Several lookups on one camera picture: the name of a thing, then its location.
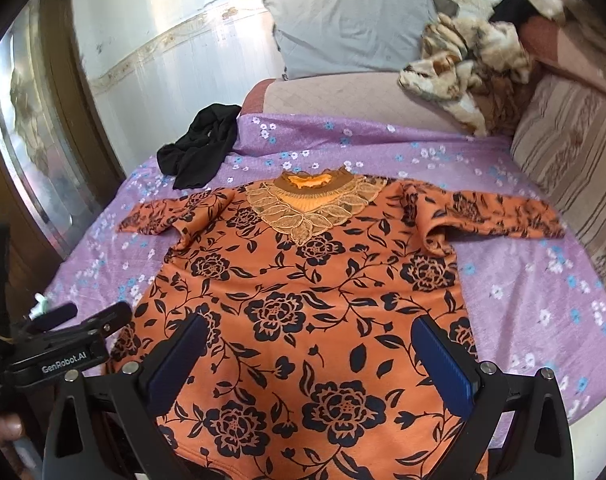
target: gray pillow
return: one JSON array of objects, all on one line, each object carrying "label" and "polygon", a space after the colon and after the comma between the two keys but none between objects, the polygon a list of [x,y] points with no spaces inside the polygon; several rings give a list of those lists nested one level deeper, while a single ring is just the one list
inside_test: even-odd
[{"label": "gray pillow", "polygon": [[420,59],[433,0],[263,0],[287,79],[347,72],[398,72]]}]

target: bedsheet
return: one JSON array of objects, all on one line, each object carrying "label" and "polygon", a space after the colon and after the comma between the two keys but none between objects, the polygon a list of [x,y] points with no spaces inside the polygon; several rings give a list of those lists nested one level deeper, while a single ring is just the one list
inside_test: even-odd
[{"label": "bedsheet", "polygon": [[[237,142],[208,187],[231,187],[285,170],[344,165],[355,173],[417,178],[446,189],[539,198],[509,155],[510,139],[475,139],[392,124],[256,114],[238,119]],[[136,303],[177,235],[114,229],[136,202],[178,197],[154,158],[137,168],[88,230],[48,288],[83,319],[117,300]],[[573,234],[561,240],[455,241],[463,295],[480,360],[534,374],[547,366],[570,421],[606,397],[606,293]],[[493,444],[500,445],[503,421]]]}]

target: screw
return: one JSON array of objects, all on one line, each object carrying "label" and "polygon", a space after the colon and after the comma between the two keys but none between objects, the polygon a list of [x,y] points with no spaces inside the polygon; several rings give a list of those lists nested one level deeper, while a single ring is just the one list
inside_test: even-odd
[{"label": "screw", "polygon": [[554,379],[554,371],[551,368],[541,368],[541,375],[547,380]]},{"label": "screw", "polygon": [[73,383],[78,378],[78,370],[68,370],[65,372],[63,378],[65,379],[66,383]]},{"label": "screw", "polygon": [[491,361],[483,361],[481,363],[481,371],[484,374],[487,375],[494,375],[496,373],[496,370],[498,370],[498,368],[496,367],[496,365],[491,362]]},{"label": "screw", "polygon": [[121,368],[121,371],[124,374],[126,374],[126,375],[132,375],[138,369],[139,369],[139,363],[138,362],[136,362],[136,361],[128,361],[125,365],[123,365],[123,368]]}]

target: black fabric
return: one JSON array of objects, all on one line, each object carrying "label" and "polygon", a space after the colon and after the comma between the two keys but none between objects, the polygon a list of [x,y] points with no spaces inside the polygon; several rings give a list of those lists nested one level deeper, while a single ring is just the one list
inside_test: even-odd
[{"label": "black fabric", "polygon": [[214,178],[237,140],[240,111],[238,105],[203,108],[183,137],[158,150],[161,172],[176,176],[174,189],[203,187]]},{"label": "black fabric", "polygon": [[494,6],[494,13],[488,21],[513,23],[518,31],[532,16],[540,15],[529,0],[501,0]]}]

